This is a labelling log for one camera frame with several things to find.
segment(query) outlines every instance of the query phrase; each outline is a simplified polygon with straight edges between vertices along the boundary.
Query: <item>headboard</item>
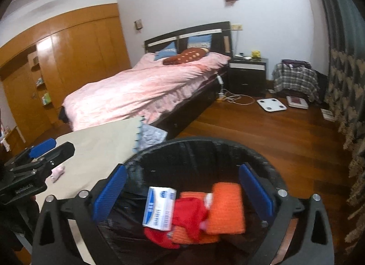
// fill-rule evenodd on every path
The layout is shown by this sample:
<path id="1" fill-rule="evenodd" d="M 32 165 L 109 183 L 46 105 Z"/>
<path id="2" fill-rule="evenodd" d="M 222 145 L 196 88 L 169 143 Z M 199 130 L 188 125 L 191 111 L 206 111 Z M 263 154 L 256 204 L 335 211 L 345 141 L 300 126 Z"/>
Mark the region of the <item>headboard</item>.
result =
<path id="1" fill-rule="evenodd" d="M 145 41 L 145 51 L 146 53 L 160 51 L 174 41 L 177 52 L 180 54 L 187 48 L 190 36 L 205 34 L 212 34 L 210 51 L 233 57 L 231 23 L 229 21 L 189 27 L 157 36 Z"/>

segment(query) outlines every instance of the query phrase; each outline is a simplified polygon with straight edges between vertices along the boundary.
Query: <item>plaid cloth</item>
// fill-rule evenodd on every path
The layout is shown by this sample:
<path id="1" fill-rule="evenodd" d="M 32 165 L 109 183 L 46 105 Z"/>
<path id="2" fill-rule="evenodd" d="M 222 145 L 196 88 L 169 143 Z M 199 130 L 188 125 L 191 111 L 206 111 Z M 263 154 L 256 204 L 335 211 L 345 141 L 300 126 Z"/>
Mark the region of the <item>plaid cloth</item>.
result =
<path id="1" fill-rule="evenodd" d="M 294 68 L 291 64 L 277 64 L 273 71 L 274 90 L 291 89 L 308 95 L 310 102 L 319 101 L 317 73 L 304 66 Z"/>

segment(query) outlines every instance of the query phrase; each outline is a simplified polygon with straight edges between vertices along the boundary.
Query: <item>orange sponge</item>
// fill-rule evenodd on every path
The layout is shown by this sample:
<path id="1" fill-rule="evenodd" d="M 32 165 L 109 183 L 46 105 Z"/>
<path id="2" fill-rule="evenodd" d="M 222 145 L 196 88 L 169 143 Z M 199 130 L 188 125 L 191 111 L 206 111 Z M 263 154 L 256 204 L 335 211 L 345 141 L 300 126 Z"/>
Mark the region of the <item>orange sponge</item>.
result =
<path id="1" fill-rule="evenodd" d="M 207 234 L 241 234 L 245 231 L 241 186 L 230 182 L 214 184 Z"/>
<path id="2" fill-rule="evenodd" d="M 181 192 L 180 198 L 186 198 L 186 197 L 195 197 L 199 198 L 201 200 L 204 200 L 204 197 L 206 196 L 206 193 L 204 192 Z M 175 226 L 173 234 L 172 234 L 172 241 L 176 244 L 196 244 L 196 242 L 193 242 L 191 240 L 184 227 Z M 219 241 L 218 235 L 208 235 L 205 232 L 201 232 L 200 234 L 200 241 L 198 244 L 211 244 L 214 242 Z"/>

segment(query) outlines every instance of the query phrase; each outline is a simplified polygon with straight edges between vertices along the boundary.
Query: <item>blue gripper pad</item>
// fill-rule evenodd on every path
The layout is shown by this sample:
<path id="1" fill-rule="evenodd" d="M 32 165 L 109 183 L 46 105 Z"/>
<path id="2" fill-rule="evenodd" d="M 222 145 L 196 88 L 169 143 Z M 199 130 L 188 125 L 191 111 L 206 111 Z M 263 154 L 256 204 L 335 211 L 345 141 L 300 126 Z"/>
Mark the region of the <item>blue gripper pad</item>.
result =
<path id="1" fill-rule="evenodd" d="M 45 142 L 40 143 L 39 145 L 33 147 L 30 150 L 29 157 L 33 159 L 38 158 L 55 147 L 56 147 L 56 141 L 53 138 L 50 138 Z"/>
<path id="2" fill-rule="evenodd" d="M 105 188 L 94 202 L 93 220 L 95 223 L 105 221 L 113 208 L 116 199 L 127 181 L 127 170 L 121 165 L 109 179 Z"/>
<path id="3" fill-rule="evenodd" d="M 271 223 L 274 218 L 274 204 L 259 180 L 245 164 L 240 166 L 238 175 L 240 183 L 260 219 Z"/>

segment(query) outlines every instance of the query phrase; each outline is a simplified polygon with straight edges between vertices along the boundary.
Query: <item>power outlet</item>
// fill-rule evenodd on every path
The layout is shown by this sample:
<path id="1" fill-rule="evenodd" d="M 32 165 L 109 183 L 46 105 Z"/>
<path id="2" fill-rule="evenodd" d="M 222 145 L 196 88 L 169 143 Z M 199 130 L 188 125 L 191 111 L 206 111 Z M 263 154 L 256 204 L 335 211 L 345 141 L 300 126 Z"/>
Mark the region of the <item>power outlet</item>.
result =
<path id="1" fill-rule="evenodd" d="M 232 24 L 231 30 L 243 30 L 242 24 Z"/>

